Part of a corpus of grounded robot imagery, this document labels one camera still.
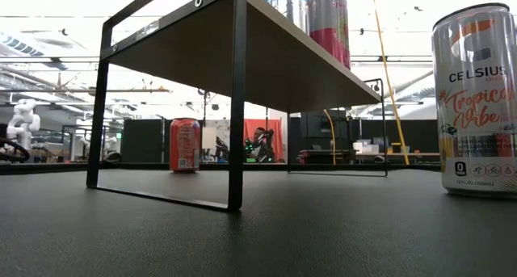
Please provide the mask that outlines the red soda can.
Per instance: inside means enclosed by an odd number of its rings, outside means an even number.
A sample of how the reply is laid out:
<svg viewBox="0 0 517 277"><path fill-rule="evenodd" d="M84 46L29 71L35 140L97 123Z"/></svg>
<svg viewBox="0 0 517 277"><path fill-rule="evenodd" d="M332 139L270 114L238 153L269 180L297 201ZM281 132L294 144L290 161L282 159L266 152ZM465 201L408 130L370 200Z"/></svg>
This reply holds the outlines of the red soda can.
<svg viewBox="0 0 517 277"><path fill-rule="evenodd" d="M195 172L200 167L201 129L192 118L176 118L170 125L170 169Z"/></svg>

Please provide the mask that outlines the blue silver energy drink can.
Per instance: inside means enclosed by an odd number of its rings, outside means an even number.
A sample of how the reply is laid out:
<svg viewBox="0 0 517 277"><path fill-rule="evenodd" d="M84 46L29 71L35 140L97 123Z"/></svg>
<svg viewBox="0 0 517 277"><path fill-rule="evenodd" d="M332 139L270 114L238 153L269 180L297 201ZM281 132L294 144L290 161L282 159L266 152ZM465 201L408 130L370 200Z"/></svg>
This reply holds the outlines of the blue silver energy drink can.
<svg viewBox="0 0 517 277"><path fill-rule="evenodd" d="M308 31L308 0L267 0L267 2L303 32Z"/></svg>

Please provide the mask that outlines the silver can black top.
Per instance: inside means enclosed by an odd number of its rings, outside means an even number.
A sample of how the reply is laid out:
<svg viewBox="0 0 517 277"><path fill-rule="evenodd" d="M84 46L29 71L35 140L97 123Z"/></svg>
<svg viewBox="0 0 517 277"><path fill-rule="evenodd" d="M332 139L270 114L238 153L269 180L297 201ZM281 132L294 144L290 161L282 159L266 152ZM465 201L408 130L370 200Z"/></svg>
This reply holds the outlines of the silver can black top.
<svg viewBox="0 0 517 277"><path fill-rule="evenodd" d="M432 29L444 189L517 198L517 35L508 5L452 12Z"/></svg>

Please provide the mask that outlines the white sign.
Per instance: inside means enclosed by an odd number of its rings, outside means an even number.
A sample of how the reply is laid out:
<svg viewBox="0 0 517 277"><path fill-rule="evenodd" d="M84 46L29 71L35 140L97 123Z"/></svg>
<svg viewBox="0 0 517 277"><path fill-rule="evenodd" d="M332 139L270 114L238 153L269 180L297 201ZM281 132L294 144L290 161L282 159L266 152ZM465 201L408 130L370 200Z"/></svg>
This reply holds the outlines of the white sign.
<svg viewBox="0 0 517 277"><path fill-rule="evenodd" d="M203 149L215 149L216 148L216 128L214 127L203 127L202 128L202 148Z"/></svg>

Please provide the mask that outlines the black cabinet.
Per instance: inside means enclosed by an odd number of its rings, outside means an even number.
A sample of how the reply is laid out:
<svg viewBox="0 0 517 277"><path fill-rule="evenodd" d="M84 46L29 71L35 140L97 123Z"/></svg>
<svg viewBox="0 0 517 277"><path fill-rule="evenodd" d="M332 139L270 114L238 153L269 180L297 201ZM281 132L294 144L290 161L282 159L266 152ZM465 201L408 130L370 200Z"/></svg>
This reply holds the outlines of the black cabinet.
<svg viewBox="0 0 517 277"><path fill-rule="evenodd" d="M357 154L353 143L359 137L359 121L342 111L311 111L292 117L290 123L289 162L292 164L355 164L382 163L385 157L377 154Z"/></svg>

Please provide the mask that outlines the black stand pole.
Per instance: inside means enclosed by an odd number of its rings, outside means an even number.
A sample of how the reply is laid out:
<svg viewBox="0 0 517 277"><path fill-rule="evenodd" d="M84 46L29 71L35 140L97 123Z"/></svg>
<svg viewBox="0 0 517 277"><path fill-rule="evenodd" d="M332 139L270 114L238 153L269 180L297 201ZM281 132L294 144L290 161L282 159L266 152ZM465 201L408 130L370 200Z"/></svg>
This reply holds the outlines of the black stand pole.
<svg viewBox="0 0 517 277"><path fill-rule="evenodd" d="M206 115L207 115L207 103L208 103L208 97L210 93L206 90L197 90L199 95L203 96L203 127L206 126Z"/></svg>

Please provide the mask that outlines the wooden board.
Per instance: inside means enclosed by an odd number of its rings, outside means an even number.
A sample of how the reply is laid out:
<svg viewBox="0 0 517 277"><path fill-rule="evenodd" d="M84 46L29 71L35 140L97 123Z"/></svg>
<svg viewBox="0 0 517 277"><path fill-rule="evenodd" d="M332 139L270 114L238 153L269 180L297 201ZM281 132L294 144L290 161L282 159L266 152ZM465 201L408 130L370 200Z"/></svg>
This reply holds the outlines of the wooden board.
<svg viewBox="0 0 517 277"><path fill-rule="evenodd" d="M118 43L112 30L153 0L134 0L103 23L86 185L98 187L110 65L231 99L228 199L242 206L246 103L286 113L380 103L382 96L265 0L193 0Z"/></svg>

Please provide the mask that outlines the white boxes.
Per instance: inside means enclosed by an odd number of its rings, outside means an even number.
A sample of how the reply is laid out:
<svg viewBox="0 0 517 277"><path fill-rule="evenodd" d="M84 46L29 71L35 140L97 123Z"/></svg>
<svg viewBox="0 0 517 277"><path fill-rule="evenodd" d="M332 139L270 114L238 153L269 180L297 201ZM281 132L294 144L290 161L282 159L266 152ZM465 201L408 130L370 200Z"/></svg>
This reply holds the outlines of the white boxes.
<svg viewBox="0 0 517 277"><path fill-rule="evenodd" d="M353 150L357 154L377 154L380 152L380 146L372 144L371 141L358 140L353 143Z"/></svg>

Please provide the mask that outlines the black partition panel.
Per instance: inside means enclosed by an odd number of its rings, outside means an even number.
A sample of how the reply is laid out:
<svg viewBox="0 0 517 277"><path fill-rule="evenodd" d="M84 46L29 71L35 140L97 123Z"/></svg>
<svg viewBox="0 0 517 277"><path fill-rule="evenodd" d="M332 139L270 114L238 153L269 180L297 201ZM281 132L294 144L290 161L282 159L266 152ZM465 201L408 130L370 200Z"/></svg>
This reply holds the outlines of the black partition panel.
<svg viewBox="0 0 517 277"><path fill-rule="evenodd" d="M125 120L121 142L122 162L169 165L172 121Z"/></svg>
<svg viewBox="0 0 517 277"><path fill-rule="evenodd" d="M438 153L438 129L436 120L401 120L401 130L406 146L410 151L422 153ZM384 123L382 120L362 120L361 131L364 139L382 138ZM401 143L395 120L385 121L385 137L387 143Z"/></svg>

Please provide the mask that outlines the black table frame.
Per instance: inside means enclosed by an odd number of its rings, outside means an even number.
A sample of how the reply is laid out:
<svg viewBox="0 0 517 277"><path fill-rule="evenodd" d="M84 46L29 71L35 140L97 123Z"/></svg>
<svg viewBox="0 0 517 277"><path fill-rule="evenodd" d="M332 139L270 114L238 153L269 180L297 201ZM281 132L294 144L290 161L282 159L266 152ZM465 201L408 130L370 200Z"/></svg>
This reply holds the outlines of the black table frame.
<svg viewBox="0 0 517 277"><path fill-rule="evenodd" d="M84 171L88 169L88 164L85 162L80 163L53 163L53 164L1 164L0 175L8 174L43 174L43 173L60 173L60 172L74 172ZM169 170L169 165L166 163L100 163L100 169L122 169L122 170ZM339 165L327 165L327 164L244 164L244 171L340 171L340 170L356 170L356 171L384 171L387 169L391 170L428 170L434 172L441 171L440 164L409 164L408 166L402 164L339 164Z"/></svg>

